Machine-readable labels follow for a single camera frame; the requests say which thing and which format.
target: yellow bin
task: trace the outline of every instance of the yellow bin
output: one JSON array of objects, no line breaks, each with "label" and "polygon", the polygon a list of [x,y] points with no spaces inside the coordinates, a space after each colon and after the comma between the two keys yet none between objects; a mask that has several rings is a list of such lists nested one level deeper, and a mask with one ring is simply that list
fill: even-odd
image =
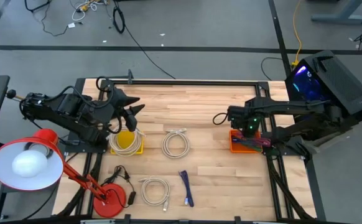
[{"label": "yellow bin", "polygon": [[[136,154],[142,154],[142,152],[144,152],[144,137],[141,136],[141,138],[142,138],[141,146],[139,147]],[[119,146],[122,147],[123,149],[129,147],[133,140],[134,140],[134,133],[130,131],[121,131],[118,134],[118,143]]]}]

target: red lamp arm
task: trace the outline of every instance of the red lamp arm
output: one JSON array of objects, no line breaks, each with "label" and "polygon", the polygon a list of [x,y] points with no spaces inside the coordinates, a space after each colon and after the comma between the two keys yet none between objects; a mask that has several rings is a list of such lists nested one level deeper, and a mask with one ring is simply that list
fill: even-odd
[{"label": "red lamp arm", "polygon": [[91,193],[102,202],[107,202],[105,190],[97,183],[97,181],[88,174],[87,177],[81,176],[74,168],[69,164],[65,163],[63,167],[63,172],[69,176],[69,179],[76,181],[86,190],[90,190]]}]

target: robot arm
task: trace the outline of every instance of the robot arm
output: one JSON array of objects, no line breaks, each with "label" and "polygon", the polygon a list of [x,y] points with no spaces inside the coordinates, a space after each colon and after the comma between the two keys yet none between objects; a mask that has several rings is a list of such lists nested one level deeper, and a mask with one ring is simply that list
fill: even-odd
[{"label": "robot arm", "polygon": [[[139,101],[137,97],[126,96],[116,87],[107,91],[108,101],[93,101],[90,96],[79,94],[59,94],[49,97],[41,93],[29,93],[19,104],[25,119],[34,121],[48,120],[69,131],[76,133],[80,140],[89,145],[99,145],[106,142],[109,133],[118,133],[122,128],[121,117],[126,121],[126,127],[135,131],[137,120],[135,115],[145,105],[125,106]],[[110,121],[117,118],[119,129],[110,130]]]},{"label": "robot arm", "polygon": [[261,120],[274,114],[306,116],[301,122],[287,128],[276,127],[271,133],[263,133],[263,138],[271,144],[287,141],[293,135],[305,135],[307,139],[317,139],[340,129],[341,109],[328,101],[274,101],[268,97],[255,97],[246,101],[244,107],[230,106],[228,121],[231,127],[241,131],[246,138],[254,136]]}]

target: gray floor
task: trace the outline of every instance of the gray floor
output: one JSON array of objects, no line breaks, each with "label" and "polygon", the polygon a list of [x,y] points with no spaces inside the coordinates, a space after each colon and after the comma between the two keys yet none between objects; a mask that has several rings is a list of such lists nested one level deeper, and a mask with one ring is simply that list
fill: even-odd
[{"label": "gray floor", "polygon": [[[33,7],[45,0],[28,2]],[[285,44],[290,49],[298,47],[292,28],[296,2],[275,0]],[[337,12],[345,2],[302,1],[297,14],[297,28],[304,49],[355,49],[356,43],[348,38],[359,35],[362,26],[310,21],[311,14]],[[120,4],[130,31],[143,46],[278,48],[267,1],[145,0]],[[47,30],[54,33],[63,31],[72,21],[72,12],[68,1],[53,1],[45,20]],[[362,6],[357,13],[362,14]],[[102,6],[98,6],[96,12],[89,10],[82,26],[76,26],[59,37],[42,32],[39,21],[43,16],[43,11],[33,16],[24,9],[23,1],[12,0],[0,19],[0,45],[135,46],[129,35],[119,35],[108,28],[111,23]],[[261,60],[264,57],[280,57],[278,54],[235,52],[148,54],[176,78],[213,80],[265,80],[260,69]],[[339,55],[339,58],[362,81],[362,55]],[[289,55],[289,60],[292,62],[294,55]],[[73,85],[77,78],[125,75],[129,68],[136,78],[168,78],[141,52],[0,50],[0,75],[10,75],[9,88],[16,89],[20,95],[30,91],[54,95],[65,86]],[[267,60],[264,69],[273,80],[285,78],[283,66],[278,60]],[[54,124],[40,124],[53,128],[59,135],[67,134],[66,130]],[[5,100],[0,112],[0,141],[29,136],[34,131],[33,124],[21,119],[17,103]],[[362,223],[362,124],[347,136],[344,141],[315,155],[315,167],[328,220]],[[11,219],[24,218],[40,206],[49,193],[45,190],[10,194],[4,213]],[[52,205],[53,200],[35,217],[50,215]]]}]

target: desk lamp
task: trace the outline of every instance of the desk lamp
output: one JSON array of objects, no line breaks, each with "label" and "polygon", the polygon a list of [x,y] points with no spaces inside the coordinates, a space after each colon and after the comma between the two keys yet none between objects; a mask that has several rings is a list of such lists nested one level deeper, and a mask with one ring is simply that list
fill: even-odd
[{"label": "desk lamp", "polygon": [[65,173],[95,196],[97,214],[109,218],[120,213],[126,203],[123,188],[116,184],[101,187],[90,174],[80,175],[65,162],[57,143],[54,131],[41,129],[32,137],[3,145],[0,148],[0,182],[13,189],[33,191],[51,186]]}]

